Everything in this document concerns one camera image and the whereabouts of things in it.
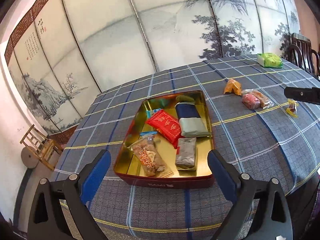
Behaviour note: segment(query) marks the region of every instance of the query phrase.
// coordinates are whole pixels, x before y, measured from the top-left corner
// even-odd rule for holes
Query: wooden chair
[[[318,53],[311,48],[311,41],[298,33],[292,33],[291,40],[292,43],[288,48],[289,61],[318,79],[320,75],[320,60]],[[312,54],[316,56],[316,70]]]
[[[27,139],[33,147],[29,146],[25,139]],[[47,166],[50,170],[54,171],[55,166],[57,165],[58,160],[55,164],[50,164],[49,160],[53,154],[53,152],[62,154],[63,148],[58,144],[55,140],[47,138],[43,133],[41,133],[38,129],[35,128],[33,124],[26,134],[21,139],[20,143],[24,144],[28,150],[36,156],[45,166]]]

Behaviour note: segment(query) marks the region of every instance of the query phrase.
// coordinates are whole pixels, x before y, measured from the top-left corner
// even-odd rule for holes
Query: dark wooden chair
[[[312,60],[312,54],[316,56],[316,65]],[[299,34],[293,33],[291,36],[291,44],[288,47],[289,61],[308,72],[319,80],[320,60],[318,53],[311,48],[311,41]]]

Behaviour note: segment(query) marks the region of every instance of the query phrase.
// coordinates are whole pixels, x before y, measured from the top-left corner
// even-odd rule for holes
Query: red snack package
[[[178,139],[181,138],[181,128],[177,119],[162,109],[150,117],[146,123],[156,128],[175,149],[177,148]]]
[[[242,103],[246,105],[250,110],[260,107],[260,100],[253,94],[245,94],[242,96]]]

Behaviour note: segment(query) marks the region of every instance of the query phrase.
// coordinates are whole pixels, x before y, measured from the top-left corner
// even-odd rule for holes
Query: plaid tablecloth
[[[97,96],[69,140],[52,180],[81,171],[101,149],[112,165],[142,100],[202,90],[212,121],[216,148],[227,162],[253,178],[277,177],[286,194],[320,167],[320,109],[299,103],[298,118],[285,112],[286,86],[320,87],[320,82],[283,60],[282,69],[263,68],[256,55],[202,61],[139,78]],[[228,78],[243,89],[257,89],[275,103],[249,110],[241,97],[223,95]],[[205,239],[226,217],[231,203],[215,184],[207,189],[173,190],[130,186],[107,172],[87,206],[106,228],[146,239]],[[252,205],[254,213],[256,202]]]

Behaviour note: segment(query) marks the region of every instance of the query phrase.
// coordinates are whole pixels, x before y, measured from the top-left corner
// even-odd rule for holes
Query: chair back
[[[306,72],[309,72],[313,74],[314,76],[320,74],[320,69],[319,69],[319,55],[318,53],[311,48],[311,41],[299,34],[299,33],[292,33],[292,44],[296,45],[301,52],[301,57],[298,55],[298,51],[294,50],[292,52],[292,60],[295,63],[298,63],[297,66],[304,69]],[[314,68],[314,64],[312,61],[312,54],[316,56],[316,70]]]
[[[34,149],[32,149],[32,147],[29,147],[29,145],[25,141],[26,139],[33,145],[33,147],[37,152],[40,152],[44,146],[44,143],[48,141],[48,138],[43,133],[41,133],[38,129],[36,129],[34,124],[31,125],[29,130],[25,133],[25,135],[20,141],[21,144],[24,144],[33,152]]]

